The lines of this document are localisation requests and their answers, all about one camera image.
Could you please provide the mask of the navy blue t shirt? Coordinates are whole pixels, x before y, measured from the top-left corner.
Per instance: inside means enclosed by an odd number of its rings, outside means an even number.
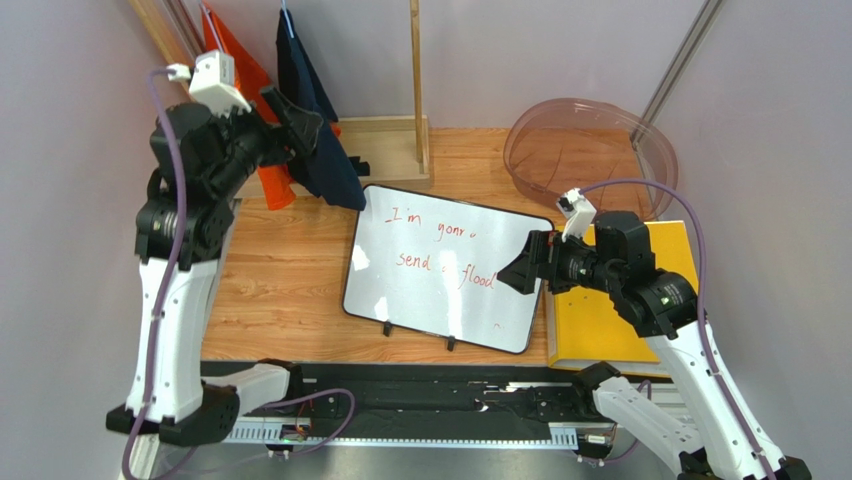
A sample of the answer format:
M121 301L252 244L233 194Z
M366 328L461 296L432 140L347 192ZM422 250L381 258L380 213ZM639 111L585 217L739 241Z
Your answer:
M363 210L367 201L356 168L332 128L337 113L284 4L279 5L275 42L279 89L312 122L310 152L289 163L289 174L331 206Z

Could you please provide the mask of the orange t shirt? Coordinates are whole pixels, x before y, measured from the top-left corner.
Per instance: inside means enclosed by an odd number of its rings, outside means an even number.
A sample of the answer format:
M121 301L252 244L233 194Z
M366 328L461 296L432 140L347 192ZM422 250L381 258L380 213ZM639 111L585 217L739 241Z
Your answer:
M273 85L275 87L275 84L269 78L263 67L255 61L255 59L234 37L232 32L227 29L216 13L211 10L211 14L222 42L224 49L223 53L234 58L236 68L236 88L248 101L255 104L255 109L266 122L277 124L277 118L260 95L260 90L262 88L269 85ZM206 22L204 24L204 36L209 49L216 47ZM271 210L282 209L291 204L296 198L296 195L292 191L291 184L297 181L289 174L289 163L285 165L258 168L258 176L264 190L267 206Z

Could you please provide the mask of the light blue wire hanger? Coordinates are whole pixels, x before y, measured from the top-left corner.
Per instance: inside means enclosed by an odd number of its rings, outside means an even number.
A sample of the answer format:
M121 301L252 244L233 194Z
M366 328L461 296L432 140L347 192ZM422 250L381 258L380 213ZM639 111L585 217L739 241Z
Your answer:
M293 28L293 23L292 23L290 11L289 11L288 6L287 6L287 0L281 0L280 4L281 4L281 15L284 19L284 24L285 24L285 27L286 27L287 35L289 36L290 39L294 39L295 38L295 32L294 32L294 28Z

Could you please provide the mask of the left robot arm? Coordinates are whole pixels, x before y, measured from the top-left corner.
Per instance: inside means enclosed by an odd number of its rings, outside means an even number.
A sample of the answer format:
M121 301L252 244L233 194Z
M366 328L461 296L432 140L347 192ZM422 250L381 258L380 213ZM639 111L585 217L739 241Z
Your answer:
M181 447L218 443L239 417L301 388L301 369L288 361L264 359L219 377L201 372L235 197L257 169L311 153L322 123L273 86L260 95L272 121L255 104L216 111L188 102L166 109L150 136L157 165L136 217L139 354L127 399L106 415L110 431Z

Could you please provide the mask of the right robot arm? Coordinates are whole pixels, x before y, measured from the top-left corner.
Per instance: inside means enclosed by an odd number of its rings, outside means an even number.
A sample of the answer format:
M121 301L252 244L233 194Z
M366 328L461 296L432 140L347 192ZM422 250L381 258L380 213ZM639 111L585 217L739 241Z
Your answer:
M780 451L727 382L695 288L657 267L649 228L636 214L599 215L593 244L570 230L532 231L497 278L521 294L544 281L554 295L578 287L608 295L618 316L656 354L694 424L676 420L606 362L578 374L586 402L581 410L621 425L678 478L811 478L806 463Z

